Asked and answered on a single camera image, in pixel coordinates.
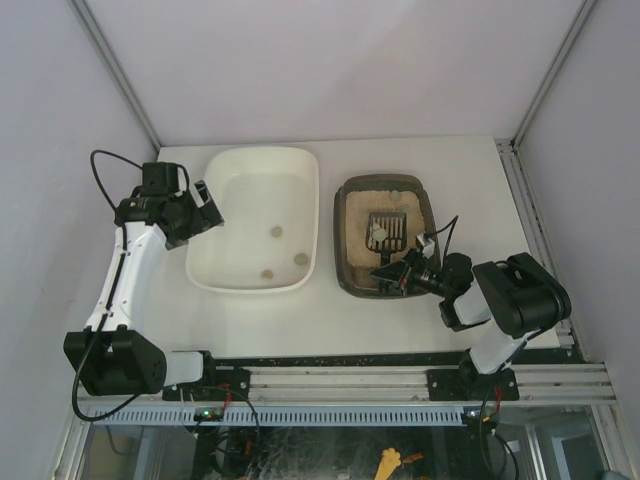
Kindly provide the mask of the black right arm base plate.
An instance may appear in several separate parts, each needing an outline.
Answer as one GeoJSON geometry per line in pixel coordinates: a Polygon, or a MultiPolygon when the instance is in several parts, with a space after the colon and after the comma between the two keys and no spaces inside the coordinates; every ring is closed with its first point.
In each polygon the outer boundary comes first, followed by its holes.
{"type": "Polygon", "coordinates": [[[431,401],[481,401],[486,394],[489,394],[489,400],[496,400],[498,393],[502,400],[520,399],[512,369],[490,375],[466,374],[453,368],[429,369],[426,379],[431,401]]]}

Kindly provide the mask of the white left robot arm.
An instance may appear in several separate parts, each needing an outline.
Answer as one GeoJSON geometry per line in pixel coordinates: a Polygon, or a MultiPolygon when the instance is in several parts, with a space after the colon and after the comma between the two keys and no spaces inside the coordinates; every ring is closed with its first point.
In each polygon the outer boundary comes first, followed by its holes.
{"type": "Polygon", "coordinates": [[[143,313],[161,255],[224,220],[205,182],[191,184],[183,166],[151,162],[141,171],[141,184],[115,208],[114,251],[96,306],[63,343],[92,396],[155,394],[197,382],[205,370],[205,353],[169,351],[148,339],[143,313]]]}

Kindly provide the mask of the dark translucent litter box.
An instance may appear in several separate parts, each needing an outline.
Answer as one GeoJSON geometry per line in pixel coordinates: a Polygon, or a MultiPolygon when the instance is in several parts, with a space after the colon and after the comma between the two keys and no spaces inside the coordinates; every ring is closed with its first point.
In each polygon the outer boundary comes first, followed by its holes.
{"type": "Polygon", "coordinates": [[[440,248],[431,203],[421,181],[406,174],[352,177],[337,190],[333,208],[337,282],[364,299],[415,297],[408,264],[438,271],[440,248]]]}

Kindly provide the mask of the white plastic bin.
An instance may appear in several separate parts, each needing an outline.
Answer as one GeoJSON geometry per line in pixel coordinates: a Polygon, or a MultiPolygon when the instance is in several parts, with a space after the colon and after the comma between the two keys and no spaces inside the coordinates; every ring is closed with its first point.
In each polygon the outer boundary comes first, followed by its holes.
{"type": "Polygon", "coordinates": [[[222,151],[204,181],[223,218],[189,242],[186,274],[216,293],[272,293],[296,289],[315,266],[319,228],[319,168],[309,151],[285,146],[222,151]],[[282,236],[271,235],[280,226],[282,236]],[[294,257],[304,253],[306,265],[294,257]],[[261,273],[271,270],[272,279],[261,273]]]}

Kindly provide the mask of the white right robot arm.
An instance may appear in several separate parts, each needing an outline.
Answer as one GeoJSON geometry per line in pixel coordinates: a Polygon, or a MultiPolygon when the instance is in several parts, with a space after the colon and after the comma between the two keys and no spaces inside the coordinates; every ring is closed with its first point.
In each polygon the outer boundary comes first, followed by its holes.
{"type": "Polygon", "coordinates": [[[451,253],[434,270],[422,252],[411,249],[371,277],[403,295],[418,288],[440,297],[443,323],[455,332],[489,326],[459,362],[468,382],[508,369],[530,340],[572,313],[566,289],[526,252],[477,265],[467,255],[451,253]]]}

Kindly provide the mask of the black slotted litter scoop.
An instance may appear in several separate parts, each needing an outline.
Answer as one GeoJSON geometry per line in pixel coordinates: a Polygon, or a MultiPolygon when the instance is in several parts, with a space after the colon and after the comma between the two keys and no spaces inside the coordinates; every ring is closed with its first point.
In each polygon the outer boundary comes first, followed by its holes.
{"type": "Polygon", "coordinates": [[[407,247],[407,215],[404,212],[372,212],[368,216],[365,246],[379,257],[377,267],[391,263],[392,256],[403,252],[407,247]],[[376,228],[385,228],[388,238],[382,242],[376,242],[372,238],[372,231],[376,228]]]}

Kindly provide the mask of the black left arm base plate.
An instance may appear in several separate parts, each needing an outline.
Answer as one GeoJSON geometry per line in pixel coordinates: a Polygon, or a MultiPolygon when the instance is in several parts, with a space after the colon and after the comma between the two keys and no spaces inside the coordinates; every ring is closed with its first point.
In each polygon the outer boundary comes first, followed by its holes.
{"type": "Polygon", "coordinates": [[[251,372],[240,367],[214,367],[192,383],[165,388],[162,399],[169,402],[223,402],[228,398],[242,401],[248,397],[251,372]]]}

